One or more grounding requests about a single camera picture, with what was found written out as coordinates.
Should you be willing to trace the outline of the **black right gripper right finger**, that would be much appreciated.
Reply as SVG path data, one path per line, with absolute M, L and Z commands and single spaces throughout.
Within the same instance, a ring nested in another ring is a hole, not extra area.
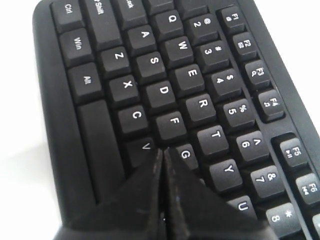
M 163 188 L 170 240 L 276 240 L 265 220 L 235 209 L 206 187 L 173 148 L 163 152 Z

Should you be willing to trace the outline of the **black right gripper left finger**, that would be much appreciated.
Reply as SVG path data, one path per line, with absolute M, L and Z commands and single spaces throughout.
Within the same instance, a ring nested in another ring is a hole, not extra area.
M 164 151 L 154 150 L 106 202 L 58 230 L 56 240 L 164 240 L 162 166 Z

